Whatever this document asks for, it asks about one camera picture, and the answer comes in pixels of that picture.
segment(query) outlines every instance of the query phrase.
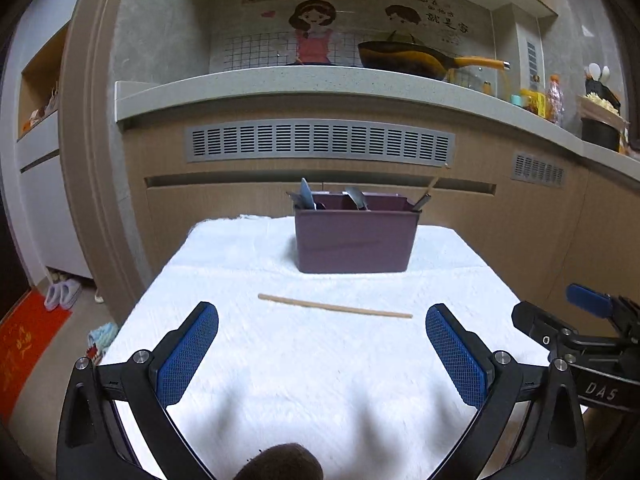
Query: white cabinet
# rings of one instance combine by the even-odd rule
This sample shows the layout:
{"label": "white cabinet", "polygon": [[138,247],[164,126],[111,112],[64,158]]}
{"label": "white cabinet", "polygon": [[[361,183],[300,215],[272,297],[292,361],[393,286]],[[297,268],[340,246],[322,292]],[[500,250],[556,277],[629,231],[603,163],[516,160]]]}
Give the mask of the white cabinet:
{"label": "white cabinet", "polygon": [[21,174],[20,188],[31,235],[42,263],[90,278],[91,272],[82,254],[66,200],[60,156]]}
{"label": "white cabinet", "polygon": [[58,112],[53,112],[36,124],[15,146],[18,170],[23,170],[36,160],[58,149]]}

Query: cartoon girl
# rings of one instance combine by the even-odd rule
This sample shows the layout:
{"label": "cartoon girl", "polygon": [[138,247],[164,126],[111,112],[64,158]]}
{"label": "cartoon girl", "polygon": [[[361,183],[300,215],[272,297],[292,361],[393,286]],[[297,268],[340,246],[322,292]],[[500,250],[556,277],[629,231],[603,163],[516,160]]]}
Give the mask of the cartoon girl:
{"label": "cartoon girl", "polygon": [[333,30],[327,25],[335,20],[335,8],[324,0],[306,0],[289,18],[296,29],[298,51],[295,64],[331,65],[329,40]]}

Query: frying pan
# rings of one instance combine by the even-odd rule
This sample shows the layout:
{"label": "frying pan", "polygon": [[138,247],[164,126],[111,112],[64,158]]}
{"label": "frying pan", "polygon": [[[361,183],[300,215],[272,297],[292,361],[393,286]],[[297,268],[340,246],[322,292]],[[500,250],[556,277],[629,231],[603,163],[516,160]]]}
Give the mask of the frying pan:
{"label": "frying pan", "polygon": [[419,75],[442,81],[447,72],[463,66],[486,66],[509,70],[506,61],[486,57],[450,57],[439,50],[401,41],[365,41],[358,45],[363,67]]}

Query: plastic bottle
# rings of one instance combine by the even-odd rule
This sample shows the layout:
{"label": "plastic bottle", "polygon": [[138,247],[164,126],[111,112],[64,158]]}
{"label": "plastic bottle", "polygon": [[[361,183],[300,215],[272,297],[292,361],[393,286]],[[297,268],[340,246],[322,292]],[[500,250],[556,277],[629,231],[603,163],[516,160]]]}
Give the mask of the plastic bottle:
{"label": "plastic bottle", "polygon": [[557,126],[562,126],[564,102],[562,89],[560,88],[560,77],[556,74],[553,74],[550,78],[549,88],[546,91],[546,100],[549,107],[547,111],[548,120]]}

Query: vent grille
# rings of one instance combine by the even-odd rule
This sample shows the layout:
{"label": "vent grille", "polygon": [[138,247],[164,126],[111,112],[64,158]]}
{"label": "vent grille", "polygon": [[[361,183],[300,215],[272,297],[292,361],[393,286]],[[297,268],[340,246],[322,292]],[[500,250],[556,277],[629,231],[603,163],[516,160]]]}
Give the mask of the vent grille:
{"label": "vent grille", "polygon": [[516,153],[513,157],[511,178],[544,186],[561,187],[564,184],[564,169],[549,164],[536,156]]}
{"label": "vent grille", "polygon": [[444,166],[453,162],[455,135],[366,121],[238,121],[187,128],[185,148],[187,162],[320,157]]}
{"label": "vent grille", "polygon": [[527,41],[527,55],[529,56],[529,89],[537,92],[540,83],[538,54],[536,53],[536,46],[530,41]]}

